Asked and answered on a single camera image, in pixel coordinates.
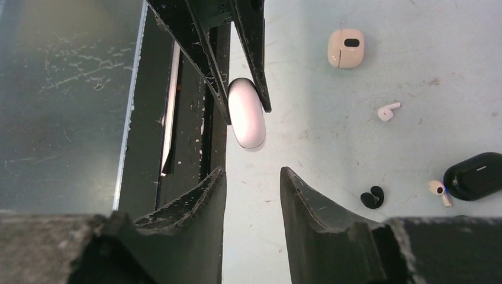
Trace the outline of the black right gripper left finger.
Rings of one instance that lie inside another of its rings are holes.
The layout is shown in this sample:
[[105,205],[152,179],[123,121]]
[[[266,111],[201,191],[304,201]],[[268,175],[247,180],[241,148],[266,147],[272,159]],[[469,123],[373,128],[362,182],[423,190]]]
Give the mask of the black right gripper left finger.
[[221,283],[226,172],[136,221],[1,215],[2,283]]

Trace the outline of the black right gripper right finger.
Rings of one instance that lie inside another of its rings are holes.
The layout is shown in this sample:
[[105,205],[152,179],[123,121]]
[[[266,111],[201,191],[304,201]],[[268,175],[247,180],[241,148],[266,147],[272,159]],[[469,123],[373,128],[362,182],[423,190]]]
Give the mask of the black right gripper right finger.
[[501,219],[375,222],[280,173],[292,283],[500,283]]

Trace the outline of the white earbud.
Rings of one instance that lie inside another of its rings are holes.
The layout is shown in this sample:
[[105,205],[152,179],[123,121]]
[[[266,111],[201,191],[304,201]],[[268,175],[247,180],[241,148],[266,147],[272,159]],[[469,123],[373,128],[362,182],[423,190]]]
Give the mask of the white earbud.
[[377,115],[381,121],[387,122],[394,117],[393,110],[400,107],[401,107],[400,102],[395,102],[393,104],[383,106],[378,109]]
[[446,187],[444,184],[439,181],[439,180],[431,180],[428,184],[428,189],[429,191],[437,196],[440,196],[442,199],[442,202],[446,208],[451,208],[452,203],[450,201],[450,197],[448,195],[448,192],[446,190]]

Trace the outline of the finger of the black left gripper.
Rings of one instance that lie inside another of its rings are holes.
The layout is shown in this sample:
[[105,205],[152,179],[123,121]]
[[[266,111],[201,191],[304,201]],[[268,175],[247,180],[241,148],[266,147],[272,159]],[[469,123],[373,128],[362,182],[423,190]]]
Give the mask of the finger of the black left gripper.
[[272,111],[265,75],[264,0],[231,0],[232,18],[265,112]]
[[198,1],[151,0],[147,2],[185,57],[202,76],[227,125],[231,124],[227,87],[204,27]]

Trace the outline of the white earbud charging case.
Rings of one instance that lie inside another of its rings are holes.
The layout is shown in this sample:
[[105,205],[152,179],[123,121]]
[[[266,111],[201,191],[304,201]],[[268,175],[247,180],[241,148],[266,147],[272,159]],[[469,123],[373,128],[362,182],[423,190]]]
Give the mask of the white earbud charging case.
[[266,124],[257,90],[248,78],[229,86],[229,114],[234,136],[244,149],[260,147],[266,139]]

